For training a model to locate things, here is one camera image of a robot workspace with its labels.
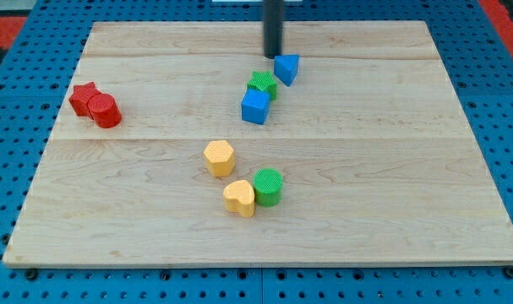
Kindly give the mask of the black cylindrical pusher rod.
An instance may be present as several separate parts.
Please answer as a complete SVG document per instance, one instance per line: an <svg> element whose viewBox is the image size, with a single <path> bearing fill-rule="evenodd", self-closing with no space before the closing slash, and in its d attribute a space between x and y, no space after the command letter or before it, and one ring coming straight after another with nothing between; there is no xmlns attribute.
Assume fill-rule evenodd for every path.
<svg viewBox="0 0 513 304"><path fill-rule="evenodd" d="M282 53L282 36L284 20L283 0L263 1L263 48L264 55L274 59Z"/></svg>

